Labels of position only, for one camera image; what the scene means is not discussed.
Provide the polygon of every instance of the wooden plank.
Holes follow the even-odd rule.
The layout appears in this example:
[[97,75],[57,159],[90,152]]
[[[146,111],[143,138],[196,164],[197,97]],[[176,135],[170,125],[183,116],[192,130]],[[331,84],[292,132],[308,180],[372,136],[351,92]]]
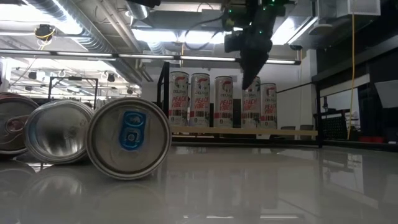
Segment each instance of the wooden plank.
[[281,129],[242,129],[242,128],[199,128],[172,126],[174,133],[209,133],[209,134],[280,134],[317,136],[318,131],[281,130]]

